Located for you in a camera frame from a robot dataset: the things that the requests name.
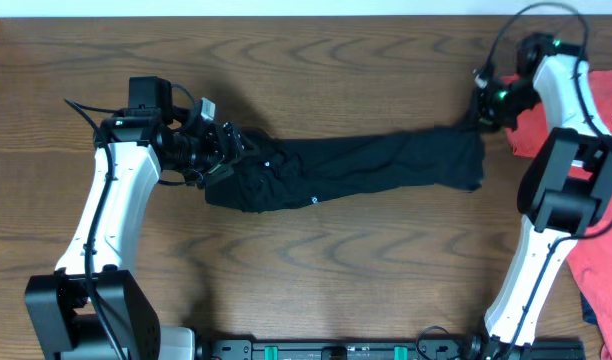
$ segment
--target wooden table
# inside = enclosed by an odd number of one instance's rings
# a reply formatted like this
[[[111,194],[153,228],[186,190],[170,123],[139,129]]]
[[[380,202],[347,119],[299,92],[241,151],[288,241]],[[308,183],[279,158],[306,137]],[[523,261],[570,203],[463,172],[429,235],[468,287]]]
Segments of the wooden table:
[[[155,74],[215,101],[221,120],[278,137],[448,124],[505,19],[0,20],[0,359],[40,358],[24,288],[65,251],[91,184],[91,131],[63,97],[119,108],[130,76]],[[591,22],[592,66],[610,69],[612,17]],[[500,48],[502,69],[512,68],[517,40],[553,27],[579,34],[569,19],[522,20]],[[156,187],[137,279],[163,323],[211,334],[467,332],[514,253],[514,194],[529,163],[502,134],[486,143],[486,179],[472,194],[403,188],[259,215],[207,206],[192,188]],[[538,333],[579,336],[597,358],[601,338],[581,320],[566,267]]]

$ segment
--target wood grain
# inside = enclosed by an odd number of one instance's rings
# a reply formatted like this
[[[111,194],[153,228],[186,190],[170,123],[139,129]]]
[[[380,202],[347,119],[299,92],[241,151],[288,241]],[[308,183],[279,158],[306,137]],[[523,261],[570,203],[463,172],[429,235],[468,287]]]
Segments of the wood grain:
[[[127,101],[128,78],[156,74],[211,98],[221,120],[278,137],[385,133],[448,124],[505,17],[0,20],[0,359],[37,359],[23,303],[78,224],[93,171],[91,131],[63,97]],[[590,55],[612,68],[612,17],[593,17]],[[579,32],[568,18],[522,20]],[[357,195],[302,210],[243,214],[194,189],[157,187],[138,256],[140,286],[163,323],[258,338],[414,337],[474,327],[501,286],[519,235],[514,194],[526,159],[486,137],[486,179]],[[560,271],[539,329],[602,341],[581,321]]]

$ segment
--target wooden tabletop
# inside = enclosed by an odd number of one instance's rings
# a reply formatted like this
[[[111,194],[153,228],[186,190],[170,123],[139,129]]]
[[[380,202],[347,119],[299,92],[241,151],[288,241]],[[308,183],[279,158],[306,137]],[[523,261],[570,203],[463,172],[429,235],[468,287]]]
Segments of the wooden tabletop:
[[[221,121],[277,137],[386,133],[449,124],[465,110],[505,17],[0,20],[0,359],[37,359],[23,301],[79,222],[93,173],[88,125],[62,98],[119,108],[128,78],[158,75],[218,105]],[[595,69],[612,69],[612,17],[591,18]],[[578,39],[577,25],[530,18]],[[183,97],[176,99],[185,104]],[[156,187],[137,279],[162,323],[260,339],[415,337],[472,330],[514,254],[515,193],[529,160],[486,136],[486,178],[467,194],[433,186],[244,214],[192,188]],[[602,340],[582,322],[566,266],[540,336]]]

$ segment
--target black cloth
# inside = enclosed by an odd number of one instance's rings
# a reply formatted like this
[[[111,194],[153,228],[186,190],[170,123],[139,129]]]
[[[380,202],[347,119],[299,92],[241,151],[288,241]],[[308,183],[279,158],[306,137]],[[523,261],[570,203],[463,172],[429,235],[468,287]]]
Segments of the black cloth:
[[[455,128],[332,139],[278,140],[244,131],[259,155],[206,188],[206,202],[263,212],[296,209],[358,193],[442,184],[474,191],[484,177],[477,131]]]

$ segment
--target robotic arm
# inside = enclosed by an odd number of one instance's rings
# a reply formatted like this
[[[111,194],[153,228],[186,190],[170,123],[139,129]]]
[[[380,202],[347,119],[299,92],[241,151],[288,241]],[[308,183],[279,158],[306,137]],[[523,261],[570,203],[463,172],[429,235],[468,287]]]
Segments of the robotic arm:
[[[527,38],[518,52],[519,79],[504,84],[485,67],[476,78],[474,125],[487,130],[516,127],[516,117],[544,103],[550,136],[522,180],[518,208],[522,227],[518,250],[497,299],[484,317],[481,334],[464,338],[374,343],[271,343],[247,340],[196,341],[189,329],[161,326],[133,278],[139,232],[150,193],[163,170],[181,173],[181,184],[203,188],[232,174],[232,165],[257,149],[232,124],[215,122],[206,99],[191,110],[172,105],[171,85],[156,77],[131,78],[129,107],[101,125],[115,166],[115,178],[96,229],[92,270],[96,292],[122,351],[130,359],[167,360],[346,360],[500,358],[584,359],[580,343],[535,341],[535,326],[557,271],[576,241],[604,214],[612,194],[612,157],[585,123],[575,96],[574,64],[579,48],[549,35]],[[599,119],[579,67],[583,98],[594,123]],[[173,130],[173,119],[183,123]],[[95,139],[99,146],[100,139]],[[107,162],[97,150],[93,186],[80,224],[55,273],[33,276],[26,305],[46,359],[116,359],[99,319],[78,315],[88,297],[83,285],[84,239],[105,183]],[[571,166],[590,173],[568,177]]]

